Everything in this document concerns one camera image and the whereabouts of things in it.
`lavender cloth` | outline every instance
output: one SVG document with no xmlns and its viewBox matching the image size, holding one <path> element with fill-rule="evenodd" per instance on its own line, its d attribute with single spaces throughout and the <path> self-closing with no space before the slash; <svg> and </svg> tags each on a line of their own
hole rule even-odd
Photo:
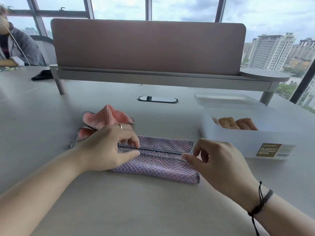
<svg viewBox="0 0 315 236">
<path fill-rule="evenodd" d="M 138 136 L 140 156 L 112 169 L 115 172 L 142 174 L 188 183 L 199 183 L 199 172 L 181 158 L 192 153 L 193 141 Z M 134 148 L 118 144 L 120 152 Z"/>
</svg>

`black bracelet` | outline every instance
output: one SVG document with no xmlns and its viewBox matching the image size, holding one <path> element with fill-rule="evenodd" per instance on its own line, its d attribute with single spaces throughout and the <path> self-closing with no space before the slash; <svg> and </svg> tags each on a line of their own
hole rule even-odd
<svg viewBox="0 0 315 236">
<path fill-rule="evenodd" d="M 253 222 L 253 225 L 255 227 L 255 231 L 256 231 L 256 235 L 257 236 L 259 236 L 259 233 L 258 233 L 258 230 L 257 230 L 256 225 L 255 225 L 254 215 L 258 214 L 262 210 L 262 207 L 265 205 L 265 203 L 267 203 L 267 201 L 273 195 L 273 191 L 269 190 L 268 193 L 266 194 L 266 196 L 264 197 L 263 194 L 262 194 L 262 182 L 259 182 L 258 194 L 259 194 L 260 204 L 257 205 L 252 210 L 252 212 L 248 213 L 248 215 L 252 218 L 252 222 Z"/>
</svg>

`gray jacket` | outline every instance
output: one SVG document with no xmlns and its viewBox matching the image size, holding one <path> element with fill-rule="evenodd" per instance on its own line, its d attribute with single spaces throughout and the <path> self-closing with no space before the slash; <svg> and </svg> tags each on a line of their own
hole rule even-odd
<svg viewBox="0 0 315 236">
<path fill-rule="evenodd" d="M 11 30 L 11 34 L 18 45 L 21 47 L 28 61 L 25 59 L 20 49 L 16 46 L 11 35 L 8 36 L 10 59 L 12 59 L 18 66 L 24 66 L 25 64 L 28 64 L 28 62 L 30 63 L 30 65 L 44 65 L 39 47 L 29 35 L 15 27 L 13 27 L 13 29 Z M 6 59 L 1 48 L 0 59 Z"/>
</svg>

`woman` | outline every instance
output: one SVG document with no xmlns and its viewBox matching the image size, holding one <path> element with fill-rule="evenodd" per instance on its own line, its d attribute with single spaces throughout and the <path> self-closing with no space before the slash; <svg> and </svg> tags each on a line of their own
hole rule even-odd
<svg viewBox="0 0 315 236">
<path fill-rule="evenodd" d="M 43 65 L 36 42 L 7 20 L 8 10 L 0 5 L 0 67 Z"/>
<path fill-rule="evenodd" d="M 53 159 L 2 194 L 0 235 L 29 236 L 78 175 L 89 170 L 113 169 L 140 155 L 137 150 L 118 153 L 117 143 L 120 141 L 140 147 L 139 139 L 130 125 L 104 127 L 77 148 Z M 183 154 L 182 158 L 216 190 L 247 212 L 251 212 L 261 202 L 258 195 L 260 184 L 242 154 L 230 143 L 200 139 L 193 155 Z M 264 186 L 261 189 L 263 196 L 269 192 Z M 275 194 L 254 217 L 271 236 L 315 235 L 315 221 Z"/>
</svg>

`white table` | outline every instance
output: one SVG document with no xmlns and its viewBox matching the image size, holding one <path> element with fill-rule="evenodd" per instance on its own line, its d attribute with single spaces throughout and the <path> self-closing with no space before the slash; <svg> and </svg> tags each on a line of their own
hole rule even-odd
<svg viewBox="0 0 315 236">
<path fill-rule="evenodd" d="M 34 72 L 33 67 L 23 67 L 0 73 L 1 94 L 6 95 L 0 99 L 0 193 L 66 151 L 83 126 L 85 110 L 97 112 L 109 103 L 136 119 L 134 130 L 139 135 L 196 141 L 202 108 L 194 92 L 240 92 L 70 80 L 69 95 L 60 95 L 51 81 L 32 82 Z M 10 94 L 3 84 L 10 86 Z M 261 96 L 261 92 L 242 93 Z M 174 97 L 180 102 L 137 101 L 141 95 Z M 247 162 L 264 185 L 315 218 L 315 115 L 278 95 L 269 106 L 297 118 L 310 136 L 305 148 L 288 161 Z M 260 226 L 258 230 L 266 235 Z M 227 236 L 255 235 L 255 231 L 246 212 L 204 179 L 188 184 L 106 171 L 79 176 L 32 235 L 123 234 Z"/>
</svg>

